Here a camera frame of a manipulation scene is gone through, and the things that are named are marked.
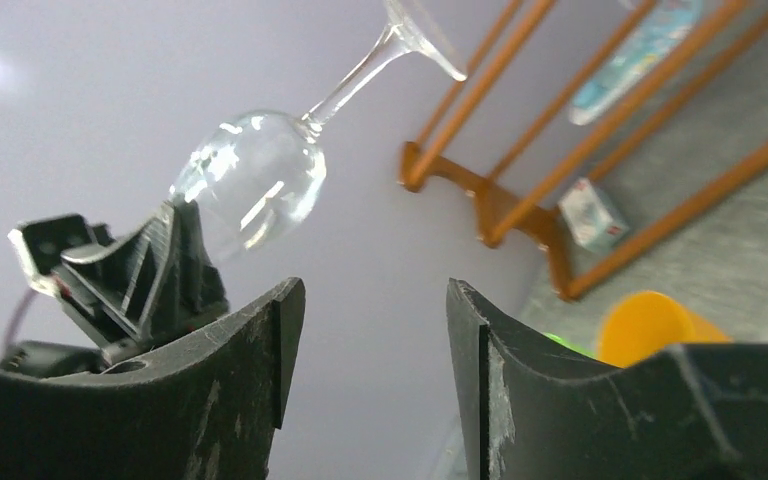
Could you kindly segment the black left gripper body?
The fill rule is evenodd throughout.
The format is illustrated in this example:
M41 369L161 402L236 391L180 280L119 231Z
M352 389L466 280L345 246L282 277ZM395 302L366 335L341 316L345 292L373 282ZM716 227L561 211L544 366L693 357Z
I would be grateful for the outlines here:
M54 298L63 312L114 365L153 349L128 317L136 268L104 224L66 214L17 224L8 239L32 291Z

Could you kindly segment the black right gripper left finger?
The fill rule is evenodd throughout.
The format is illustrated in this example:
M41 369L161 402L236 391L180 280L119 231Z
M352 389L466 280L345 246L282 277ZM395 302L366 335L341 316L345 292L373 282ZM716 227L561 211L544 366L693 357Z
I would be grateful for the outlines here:
M305 314L291 277L102 373L0 371L0 479L264 479Z

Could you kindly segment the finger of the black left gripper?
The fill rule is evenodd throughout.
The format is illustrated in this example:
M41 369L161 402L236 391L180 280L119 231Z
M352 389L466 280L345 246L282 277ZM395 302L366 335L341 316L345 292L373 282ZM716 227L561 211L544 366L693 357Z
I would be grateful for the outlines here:
M163 345L229 310L218 269L203 243L199 208L194 203L167 201L136 231L121 250L136 268L128 317L143 338Z

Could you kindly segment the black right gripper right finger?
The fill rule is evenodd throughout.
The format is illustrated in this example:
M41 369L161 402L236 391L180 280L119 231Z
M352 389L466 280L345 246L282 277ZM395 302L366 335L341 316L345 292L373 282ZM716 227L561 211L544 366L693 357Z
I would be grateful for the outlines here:
M472 479L768 479L768 344L679 344L627 368L448 283Z

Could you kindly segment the clear wine glass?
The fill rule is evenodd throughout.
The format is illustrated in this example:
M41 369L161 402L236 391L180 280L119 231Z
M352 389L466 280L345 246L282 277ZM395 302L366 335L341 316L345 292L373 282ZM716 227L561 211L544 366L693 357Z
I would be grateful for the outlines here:
M453 80L465 62L419 1L387 1L387 23L369 53L302 115L254 109L219 124L190 155L169 198L186 217L190 249L214 265L258 249L302 224L327 176L326 124L394 60L411 53Z

